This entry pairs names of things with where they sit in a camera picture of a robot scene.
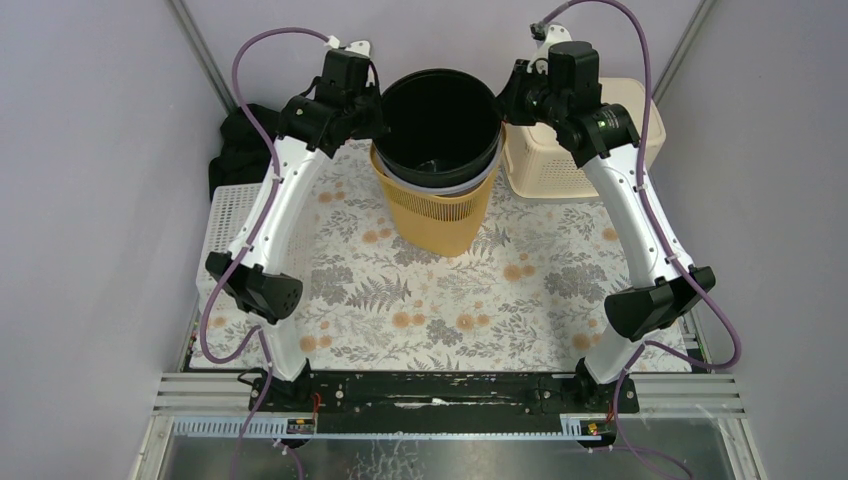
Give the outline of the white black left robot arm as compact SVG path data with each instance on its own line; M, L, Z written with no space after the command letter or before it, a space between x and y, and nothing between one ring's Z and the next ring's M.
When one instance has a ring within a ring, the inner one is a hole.
M279 114L276 134L265 139L270 164L248 217L228 247L212 251L205 269L215 284L201 314L206 325L226 295L243 312L258 338L272 398L288 411L309 401L302 378L309 361L298 347L293 315L307 282L292 263L314 234L307 208L313 187L348 140L385 132L380 82L368 45L327 51L321 73L293 96Z

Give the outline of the grey bin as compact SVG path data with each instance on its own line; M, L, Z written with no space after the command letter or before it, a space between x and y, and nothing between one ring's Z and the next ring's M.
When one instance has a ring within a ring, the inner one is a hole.
M379 168L384 176L395 182L396 184L409 189L414 192L428 194L428 195L436 195L442 197L456 197L461 196L466 193L473 191L475 188L480 186L489 175L497 169L498 163L500 162L500 156L503 153L502 148L498 148L495 151L495 154L492 160L489 162L487 167L479 173L477 176L473 177L471 180L468 180L464 183L460 183L457 185L449 186L449 187L439 187L439 188L431 188L424 187L412 184L406 180L401 179L396 174L392 173L389 168L386 166L385 162L379 158L379 156L372 151L371 152L371 160L375 168Z

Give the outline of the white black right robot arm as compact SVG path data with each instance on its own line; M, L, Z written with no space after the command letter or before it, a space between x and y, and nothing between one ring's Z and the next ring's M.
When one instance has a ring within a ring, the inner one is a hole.
M670 327L716 283L677 242L639 157L641 138L630 112L602 98L599 55L590 43L565 41L544 59L519 59L497 96L503 119L544 124L572 156L602 200L619 235L631 285L608 296L598 345L578 361L575 402L597 412L613 398L628 361L658 330Z

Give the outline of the black bin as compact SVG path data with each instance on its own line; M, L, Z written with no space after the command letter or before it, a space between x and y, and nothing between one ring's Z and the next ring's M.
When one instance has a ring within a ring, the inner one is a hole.
M382 96L389 132L374 140L389 172L417 187L470 182L495 158L501 117L490 88L458 70L429 69L394 82Z

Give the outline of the cream large plastic basket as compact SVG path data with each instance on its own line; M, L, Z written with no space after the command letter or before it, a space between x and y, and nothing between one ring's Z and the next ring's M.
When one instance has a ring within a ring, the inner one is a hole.
M603 77L602 101L626 108L637 129L642 128L645 87L632 78ZM579 170L571 155L544 124L507 124L506 177L512 190L531 200L595 198L597 191Z

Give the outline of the white perforated plastic basket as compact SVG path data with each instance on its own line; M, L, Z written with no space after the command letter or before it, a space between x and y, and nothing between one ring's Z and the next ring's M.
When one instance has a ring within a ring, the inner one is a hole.
M240 232L260 191L261 184L221 186L215 190L207 222L204 245L196 275L198 311L203 312L216 280L205 268L210 252L225 252ZM298 214L295 232L282 256L282 272L304 284L300 304L311 295L312 256L316 239L317 197L310 193Z

